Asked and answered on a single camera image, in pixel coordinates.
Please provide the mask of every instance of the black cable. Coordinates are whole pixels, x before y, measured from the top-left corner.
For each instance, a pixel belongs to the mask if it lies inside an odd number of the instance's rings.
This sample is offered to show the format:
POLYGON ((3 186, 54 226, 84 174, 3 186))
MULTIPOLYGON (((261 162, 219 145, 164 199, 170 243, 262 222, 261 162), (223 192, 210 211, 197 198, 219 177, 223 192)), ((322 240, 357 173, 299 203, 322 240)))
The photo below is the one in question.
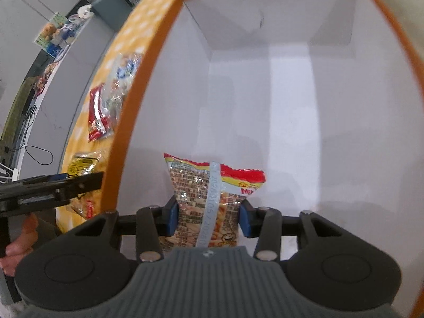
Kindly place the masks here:
POLYGON ((19 147, 19 148, 17 148, 17 149, 12 149, 10 152, 17 152, 17 151, 19 151, 19 150, 21 150, 21 149, 25 149, 25 151, 28 153, 28 155, 35 161, 35 162, 37 162, 37 163, 39 163, 40 165, 42 165, 42 166, 48 166, 48 165, 50 165, 53 161, 54 161, 54 156, 53 156, 53 153, 51 152, 51 151, 49 151, 48 149, 44 149, 44 148, 40 148, 40 147, 37 147, 37 146, 33 146, 33 145, 26 145, 25 144, 25 141, 26 141, 26 137, 27 137, 27 135, 28 135, 28 130, 29 130, 29 128, 31 128, 31 125, 34 123, 34 121, 35 121, 35 111, 37 110, 37 107, 34 105, 29 111, 28 111, 28 113, 27 113, 27 115, 28 115, 28 119, 27 119, 27 124, 28 124, 28 126, 25 128, 25 132, 24 133, 22 133, 20 136, 22 137, 22 143, 23 143, 23 146, 22 147, 19 147), (48 164, 43 164, 43 163, 41 163, 41 162, 39 162, 37 159, 35 159, 32 155, 31 155, 31 153, 29 153, 29 151, 28 151, 28 148, 30 148, 30 147, 32 147, 32 148, 35 148, 35 149, 39 149, 39 150, 41 150, 41 151, 45 151, 45 152, 47 152, 47 153, 49 153, 50 155, 51 155, 51 157, 52 157, 52 160, 48 163, 48 164))

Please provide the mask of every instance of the human hand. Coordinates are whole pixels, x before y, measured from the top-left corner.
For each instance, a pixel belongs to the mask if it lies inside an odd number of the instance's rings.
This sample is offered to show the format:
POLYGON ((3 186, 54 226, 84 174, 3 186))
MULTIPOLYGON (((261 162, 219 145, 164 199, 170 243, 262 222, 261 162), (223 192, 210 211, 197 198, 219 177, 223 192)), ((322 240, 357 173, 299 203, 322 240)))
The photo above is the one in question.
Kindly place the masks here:
POLYGON ((37 227, 37 217, 31 213, 22 224, 21 235, 6 246, 6 257, 0 258, 0 268, 3 269, 5 275, 15 276, 19 262, 33 250, 32 245, 38 239, 37 227))

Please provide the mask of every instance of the white label strip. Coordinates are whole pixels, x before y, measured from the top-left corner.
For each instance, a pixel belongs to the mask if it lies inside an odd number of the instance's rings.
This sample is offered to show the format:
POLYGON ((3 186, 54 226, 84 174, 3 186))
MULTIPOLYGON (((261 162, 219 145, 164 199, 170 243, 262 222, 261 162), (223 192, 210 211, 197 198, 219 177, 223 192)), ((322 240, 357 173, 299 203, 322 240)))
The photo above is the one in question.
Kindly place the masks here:
POLYGON ((211 161, 209 165, 209 186, 206 197, 205 212, 196 241, 196 247, 207 248, 215 228, 221 198, 221 164, 211 161))

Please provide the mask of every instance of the beige surface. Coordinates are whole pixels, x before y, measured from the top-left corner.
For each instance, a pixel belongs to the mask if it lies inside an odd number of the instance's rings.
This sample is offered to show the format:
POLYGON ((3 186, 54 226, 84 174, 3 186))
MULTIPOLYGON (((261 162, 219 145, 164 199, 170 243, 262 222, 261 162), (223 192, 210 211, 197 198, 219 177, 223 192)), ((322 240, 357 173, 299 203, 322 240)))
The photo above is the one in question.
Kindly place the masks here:
MULTIPOLYGON (((111 69, 114 59, 119 53, 143 53, 149 47, 162 18, 174 0, 142 0, 129 16, 111 44, 105 58, 97 71, 92 87, 101 84, 111 69)), ((424 60, 424 0, 382 0, 401 23, 415 49, 424 60)), ((88 106, 87 95, 81 114, 69 139, 69 144, 64 156, 62 171, 67 171, 67 166, 75 153, 91 152, 98 149, 108 151, 112 145, 113 137, 95 142, 88 142, 88 106)), ((65 207, 58 208, 58 226, 67 231, 83 219, 70 212, 65 207)))

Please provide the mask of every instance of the plastic snack wrapper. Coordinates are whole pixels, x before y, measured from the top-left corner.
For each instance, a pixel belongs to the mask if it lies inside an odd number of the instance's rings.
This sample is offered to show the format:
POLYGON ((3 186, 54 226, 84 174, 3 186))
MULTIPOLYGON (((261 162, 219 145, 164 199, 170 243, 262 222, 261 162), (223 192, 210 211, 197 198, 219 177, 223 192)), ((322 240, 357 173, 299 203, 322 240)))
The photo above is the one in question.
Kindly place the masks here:
POLYGON ((264 172, 164 157, 179 205, 175 234, 160 237, 164 250, 236 246, 240 203, 265 183, 264 172))
MULTIPOLYGON (((94 172, 103 172, 106 168, 105 152, 78 153, 68 166, 68 177, 78 177, 94 172)), ((71 199, 69 207, 84 219, 92 218, 100 212, 100 190, 86 192, 71 199)))
POLYGON ((97 140, 109 131, 108 118, 101 108, 101 97, 104 84, 90 91, 90 107, 88 112, 88 141, 97 140))
POLYGON ((142 57, 138 53, 120 54, 103 87, 101 92, 102 112, 107 116, 109 128, 112 131, 119 122, 122 106, 142 57))

